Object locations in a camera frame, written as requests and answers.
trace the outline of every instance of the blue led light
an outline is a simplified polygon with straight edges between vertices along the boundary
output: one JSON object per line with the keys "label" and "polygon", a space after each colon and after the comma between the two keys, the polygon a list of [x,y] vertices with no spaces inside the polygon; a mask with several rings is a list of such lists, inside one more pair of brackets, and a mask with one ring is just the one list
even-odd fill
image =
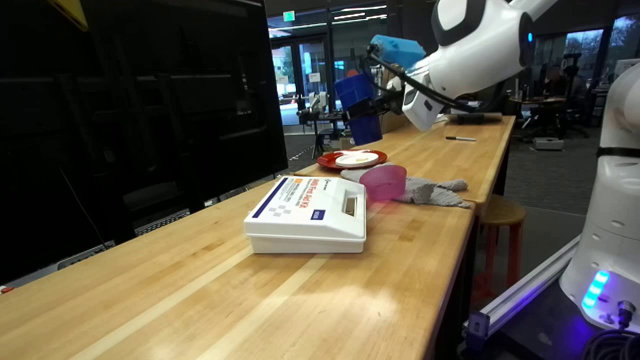
{"label": "blue led light", "polygon": [[598,286],[595,286],[595,285],[591,285],[589,287],[589,292],[598,296],[602,292],[602,288],[599,288]]}
{"label": "blue led light", "polygon": [[599,282],[600,284],[605,284],[609,280],[609,273],[604,271],[599,271],[596,273],[596,276],[593,278],[593,282]]}
{"label": "blue led light", "polygon": [[588,297],[588,298],[584,298],[584,300],[582,301],[582,305],[584,307],[593,307],[596,304],[596,299]]}

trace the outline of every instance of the blue cup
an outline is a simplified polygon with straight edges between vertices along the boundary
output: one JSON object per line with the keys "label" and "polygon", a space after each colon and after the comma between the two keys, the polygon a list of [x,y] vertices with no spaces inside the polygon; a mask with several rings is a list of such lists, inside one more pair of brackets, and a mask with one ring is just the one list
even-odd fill
{"label": "blue cup", "polygon": [[[338,93],[344,110],[348,110],[358,101],[375,97],[374,88],[365,74],[350,76],[336,82],[335,91]],[[358,117],[350,120],[348,125],[356,145],[382,140],[382,128],[380,128],[380,120],[377,116]]]}

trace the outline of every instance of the glass door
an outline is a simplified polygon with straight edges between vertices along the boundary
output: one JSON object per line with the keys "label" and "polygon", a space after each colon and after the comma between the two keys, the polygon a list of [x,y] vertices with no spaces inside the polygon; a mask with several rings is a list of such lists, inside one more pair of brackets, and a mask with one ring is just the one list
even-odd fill
{"label": "glass door", "polygon": [[282,125],[300,124],[296,113],[309,107],[311,93],[329,94],[325,54],[324,37],[272,39],[271,55]]}

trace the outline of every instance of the marker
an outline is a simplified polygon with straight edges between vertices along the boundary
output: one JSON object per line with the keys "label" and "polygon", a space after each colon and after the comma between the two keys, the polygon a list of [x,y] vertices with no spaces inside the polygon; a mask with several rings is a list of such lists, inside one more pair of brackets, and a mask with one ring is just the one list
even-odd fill
{"label": "marker", "polygon": [[447,140],[462,140],[462,141],[466,141],[466,142],[474,142],[476,140],[474,138],[462,138],[460,136],[446,136],[445,138]]}

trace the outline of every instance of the white plate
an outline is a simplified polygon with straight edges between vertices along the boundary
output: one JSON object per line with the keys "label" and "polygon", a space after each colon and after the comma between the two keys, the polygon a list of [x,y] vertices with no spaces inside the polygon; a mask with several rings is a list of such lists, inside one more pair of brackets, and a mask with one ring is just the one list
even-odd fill
{"label": "white plate", "polygon": [[374,152],[358,152],[356,154],[343,155],[335,160],[336,165],[342,167],[365,167],[375,164],[378,154]]}

